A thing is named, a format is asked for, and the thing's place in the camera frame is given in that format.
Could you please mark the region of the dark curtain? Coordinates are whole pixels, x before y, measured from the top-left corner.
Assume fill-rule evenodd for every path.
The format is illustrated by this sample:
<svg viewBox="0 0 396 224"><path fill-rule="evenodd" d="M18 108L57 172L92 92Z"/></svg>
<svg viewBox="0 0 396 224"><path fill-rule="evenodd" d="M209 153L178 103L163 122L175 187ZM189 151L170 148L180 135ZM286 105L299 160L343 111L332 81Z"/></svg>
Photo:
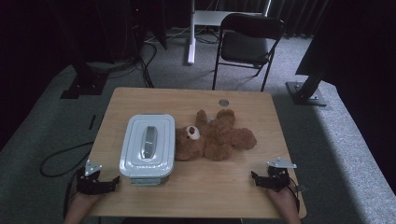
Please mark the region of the dark curtain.
<svg viewBox="0 0 396 224"><path fill-rule="evenodd" d="M314 36L332 0L268 0L264 15L284 22L287 37Z"/></svg>

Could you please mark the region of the person's dark clothing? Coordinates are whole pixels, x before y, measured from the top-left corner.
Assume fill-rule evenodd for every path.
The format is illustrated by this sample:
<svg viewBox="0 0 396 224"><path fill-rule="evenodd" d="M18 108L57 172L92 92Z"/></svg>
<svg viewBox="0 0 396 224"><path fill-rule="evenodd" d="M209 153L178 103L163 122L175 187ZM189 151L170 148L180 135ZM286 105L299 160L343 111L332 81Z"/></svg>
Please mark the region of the person's dark clothing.
<svg viewBox="0 0 396 224"><path fill-rule="evenodd" d="M127 217L121 224L243 224L243 221L240 218Z"/></svg>

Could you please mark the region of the black stand with square base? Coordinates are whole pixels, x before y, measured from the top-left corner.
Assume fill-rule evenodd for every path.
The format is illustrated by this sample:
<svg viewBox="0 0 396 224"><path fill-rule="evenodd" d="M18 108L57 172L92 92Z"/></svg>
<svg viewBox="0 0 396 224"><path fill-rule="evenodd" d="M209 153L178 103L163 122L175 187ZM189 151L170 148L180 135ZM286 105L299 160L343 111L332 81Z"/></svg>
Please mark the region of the black stand with square base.
<svg viewBox="0 0 396 224"><path fill-rule="evenodd" d="M62 25L64 38L69 48L69 58L76 72L72 84L62 93L61 98L77 99L80 95L101 95L109 73L95 72L87 65L68 14L67 0L58 1L61 14L59 23Z"/></svg>

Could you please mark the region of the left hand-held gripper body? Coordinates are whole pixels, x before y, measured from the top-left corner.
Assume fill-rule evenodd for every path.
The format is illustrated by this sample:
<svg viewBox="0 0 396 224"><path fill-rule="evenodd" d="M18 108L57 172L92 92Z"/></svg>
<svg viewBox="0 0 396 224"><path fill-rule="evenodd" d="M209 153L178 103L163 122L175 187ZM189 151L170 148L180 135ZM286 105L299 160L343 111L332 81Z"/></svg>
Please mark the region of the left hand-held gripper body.
<svg viewBox="0 0 396 224"><path fill-rule="evenodd" d="M92 174L101 172L102 165L87 160L85 165L77 171L77 192L85 195L99 195L107 193L105 182L92 182Z"/></svg>

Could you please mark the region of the person's left hand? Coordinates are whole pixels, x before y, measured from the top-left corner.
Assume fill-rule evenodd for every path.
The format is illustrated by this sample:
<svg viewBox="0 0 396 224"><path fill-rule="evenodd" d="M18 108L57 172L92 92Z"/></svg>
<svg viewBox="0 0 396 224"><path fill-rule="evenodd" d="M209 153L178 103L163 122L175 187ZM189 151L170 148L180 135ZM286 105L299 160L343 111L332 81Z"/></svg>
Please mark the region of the person's left hand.
<svg viewBox="0 0 396 224"><path fill-rule="evenodd" d="M70 203L64 220L83 220L100 199L100 195L76 193Z"/></svg>

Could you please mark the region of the black stand with bolted base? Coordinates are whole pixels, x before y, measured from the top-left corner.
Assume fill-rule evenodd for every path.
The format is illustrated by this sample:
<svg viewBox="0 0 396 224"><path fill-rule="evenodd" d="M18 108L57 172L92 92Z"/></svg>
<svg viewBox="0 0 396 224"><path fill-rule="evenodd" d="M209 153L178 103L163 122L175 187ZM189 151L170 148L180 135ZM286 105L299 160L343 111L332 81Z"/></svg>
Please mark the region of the black stand with bolted base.
<svg viewBox="0 0 396 224"><path fill-rule="evenodd" d="M307 75L307 80L305 82L291 81L286 83L290 96L296 105L327 105L318 90L318 85L325 77L327 68L328 63L323 63L318 68L315 68L313 72L309 72L307 65L302 63L299 65L296 74Z"/></svg>

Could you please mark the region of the black folding chair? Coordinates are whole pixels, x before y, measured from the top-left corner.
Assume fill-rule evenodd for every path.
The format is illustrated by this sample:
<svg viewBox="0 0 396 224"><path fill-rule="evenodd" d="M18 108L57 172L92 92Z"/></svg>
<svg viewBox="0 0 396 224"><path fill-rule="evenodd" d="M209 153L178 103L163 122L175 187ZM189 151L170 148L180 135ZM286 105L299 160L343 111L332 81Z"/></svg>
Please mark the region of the black folding chair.
<svg viewBox="0 0 396 224"><path fill-rule="evenodd" d="M284 22L277 18L231 13L220 24L219 45L212 89L216 88L219 65L255 69L257 77L266 67L264 90L275 56L276 46L284 34Z"/></svg>

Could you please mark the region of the white storage box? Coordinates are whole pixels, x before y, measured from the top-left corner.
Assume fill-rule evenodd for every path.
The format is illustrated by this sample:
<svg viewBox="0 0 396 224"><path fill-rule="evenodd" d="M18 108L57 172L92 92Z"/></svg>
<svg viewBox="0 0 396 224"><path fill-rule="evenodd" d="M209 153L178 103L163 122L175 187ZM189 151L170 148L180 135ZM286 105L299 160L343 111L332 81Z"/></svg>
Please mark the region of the white storage box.
<svg viewBox="0 0 396 224"><path fill-rule="evenodd" d="M135 176L135 177L131 177L131 182L133 185L137 185L137 186L158 186L167 182L168 179L169 179L169 175L149 176L149 177Z"/></svg>

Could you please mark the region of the white desk frame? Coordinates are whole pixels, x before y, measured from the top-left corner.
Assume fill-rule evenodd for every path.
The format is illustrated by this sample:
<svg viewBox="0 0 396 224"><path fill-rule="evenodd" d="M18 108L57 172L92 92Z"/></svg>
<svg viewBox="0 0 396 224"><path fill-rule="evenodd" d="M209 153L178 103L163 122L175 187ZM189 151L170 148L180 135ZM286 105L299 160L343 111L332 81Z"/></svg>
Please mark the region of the white desk frame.
<svg viewBox="0 0 396 224"><path fill-rule="evenodd" d="M197 10L195 8L195 0L191 0L191 15L190 15L190 44L188 49L188 64L195 63L195 50L196 50L196 38L195 38L195 26L220 26L222 20L231 11L207 11L207 10Z"/></svg>

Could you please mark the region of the brown teddy bear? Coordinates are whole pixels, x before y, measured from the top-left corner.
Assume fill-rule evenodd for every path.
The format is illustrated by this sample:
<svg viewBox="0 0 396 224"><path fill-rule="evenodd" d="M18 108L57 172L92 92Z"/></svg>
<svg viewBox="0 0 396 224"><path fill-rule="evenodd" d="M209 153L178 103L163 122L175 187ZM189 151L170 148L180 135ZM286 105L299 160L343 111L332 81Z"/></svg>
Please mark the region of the brown teddy bear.
<svg viewBox="0 0 396 224"><path fill-rule="evenodd" d="M199 110L194 125L176 129L176 160L192 161L200 157L212 161L229 159L235 150L250 150L257 145L253 132L235 128L235 114L222 109L214 119Z"/></svg>

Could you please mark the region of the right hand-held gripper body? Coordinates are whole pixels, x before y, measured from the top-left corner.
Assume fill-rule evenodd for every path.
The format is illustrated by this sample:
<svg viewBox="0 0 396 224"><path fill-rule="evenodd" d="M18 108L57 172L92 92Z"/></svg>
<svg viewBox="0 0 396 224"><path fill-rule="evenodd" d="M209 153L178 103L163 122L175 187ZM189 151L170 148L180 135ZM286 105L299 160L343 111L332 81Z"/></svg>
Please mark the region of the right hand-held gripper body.
<svg viewBox="0 0 396 224"><path fill-rule="evenodd" d="M287 161L278 157L273 161L267 162L268 167L272 166L276 168L276 176L266 177L266 187L275 191L280 191L290 185L289 169L296 169L297 165L291 161Z"/></svg>

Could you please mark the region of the person's right hand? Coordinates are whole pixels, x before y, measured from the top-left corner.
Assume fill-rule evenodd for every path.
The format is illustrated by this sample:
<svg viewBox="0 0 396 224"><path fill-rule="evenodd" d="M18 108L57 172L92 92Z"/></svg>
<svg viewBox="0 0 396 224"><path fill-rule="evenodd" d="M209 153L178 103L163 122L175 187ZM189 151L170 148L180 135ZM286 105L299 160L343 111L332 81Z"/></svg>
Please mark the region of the person's right hand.
<svg viewBox="0 0 396 224"><path fill-rule="evenodd" d="M266 192L283 218L299 216L294 194L289 189L283 188L279 192L268 189Z"/></svg>

